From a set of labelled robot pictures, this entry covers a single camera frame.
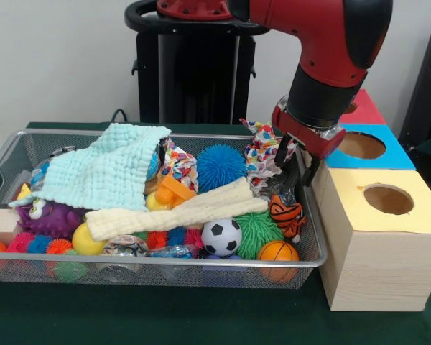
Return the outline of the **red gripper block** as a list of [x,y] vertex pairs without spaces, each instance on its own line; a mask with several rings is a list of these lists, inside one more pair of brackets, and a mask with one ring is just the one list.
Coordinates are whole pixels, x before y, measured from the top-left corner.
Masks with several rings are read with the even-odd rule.
[[296,141],[308,153],[298,157],[300,183],[310,187],[322,159],[331,155],[343,141],[346,130],[337,124],[330,129],[313,129],[294,119],[287,111],[288,96],[283,96],[272,113],[272,124],[283,133],[279,143],[274,164],[283,168],[289,157],[289,145]]

